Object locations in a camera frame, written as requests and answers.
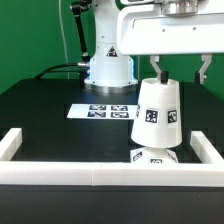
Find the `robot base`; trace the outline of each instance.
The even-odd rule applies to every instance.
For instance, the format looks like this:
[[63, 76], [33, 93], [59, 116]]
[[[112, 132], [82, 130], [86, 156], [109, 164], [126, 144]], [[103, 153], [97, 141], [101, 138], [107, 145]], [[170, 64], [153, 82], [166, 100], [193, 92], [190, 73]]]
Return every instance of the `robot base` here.
[[155, 164], [155, 163], [178, 163], [176, 153], [169, 149], [139, 148], [131, 150], [131, 163]]
[[127, 92], [134, 92], [137, 90], [138, 84], [130, 84], [128, 86], [121, 86], [121, 87], [112, 87], [112, 86], [98, 86], [95, 84], [84, 83], [84, 88], [93, 90], [100, 93], [127, 93]]

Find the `white frame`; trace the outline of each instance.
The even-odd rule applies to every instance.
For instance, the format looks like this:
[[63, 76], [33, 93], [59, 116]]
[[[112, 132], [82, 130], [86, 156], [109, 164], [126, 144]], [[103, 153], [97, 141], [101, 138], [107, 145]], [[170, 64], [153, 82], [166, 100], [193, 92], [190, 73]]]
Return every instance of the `white frame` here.
[[19, 128], [0, 142], [0, 184], [224, 187], [223, 158], [202, 132], [192, 132], [190, 142], [202, 164], [9, 161], [21, 143]]

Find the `white cable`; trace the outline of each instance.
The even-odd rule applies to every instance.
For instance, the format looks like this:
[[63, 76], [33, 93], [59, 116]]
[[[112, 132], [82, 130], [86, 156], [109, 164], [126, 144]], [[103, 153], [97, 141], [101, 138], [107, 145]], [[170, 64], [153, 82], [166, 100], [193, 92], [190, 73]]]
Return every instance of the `white cable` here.
[[65, 61], [68, 64], [67, 43], [66, 43], [65, 32], [64, 32], [64, 25], [63, 25], [63, 19], [62, 19], [62, 0], [58, 1], [58, 13], [59, 13], [59, 21], [60, 21], [62, 41], [63, 41], [63, 46], [64, 46]]

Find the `metal bracket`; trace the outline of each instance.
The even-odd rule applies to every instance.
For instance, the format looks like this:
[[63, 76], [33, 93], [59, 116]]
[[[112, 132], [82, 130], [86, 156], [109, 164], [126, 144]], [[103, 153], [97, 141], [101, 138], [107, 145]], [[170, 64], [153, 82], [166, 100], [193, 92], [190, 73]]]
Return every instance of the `metal bracket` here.
[[159, 63], [159, 61], [160, 61], [160, 56], [159, 55], [150, 56], [150, 63], [157, 73], [157, 78], [160, 80], [162, 70], [160, 69], [159, 65], [157, 64], [157, 63]]
[[212, 62], [212, 54], [202, 54], [201, 60], [204, 61], [205, 63], [202, 65], [202, 67], [199, 71], [200, 84], [204, 84], [205, 79], [207, 78], [207, 76], [205, 75], [205, 72]]

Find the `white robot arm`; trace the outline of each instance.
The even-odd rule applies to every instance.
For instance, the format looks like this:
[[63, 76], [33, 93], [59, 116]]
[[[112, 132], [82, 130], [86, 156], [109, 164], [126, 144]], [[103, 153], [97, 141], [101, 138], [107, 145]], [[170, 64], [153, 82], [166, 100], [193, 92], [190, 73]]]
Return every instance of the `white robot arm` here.
[[[212, 53], [224, 52], [223, 0], [122, 0], [122, 3], [133, 6], [124, 8], [118, 18], [117, 44], [121, 53], [153, 57], [202, 54], [205, 64], [199, 71], [199, 82], [204, 83]], [[159, 70], [155, 61], [152, 64]]]

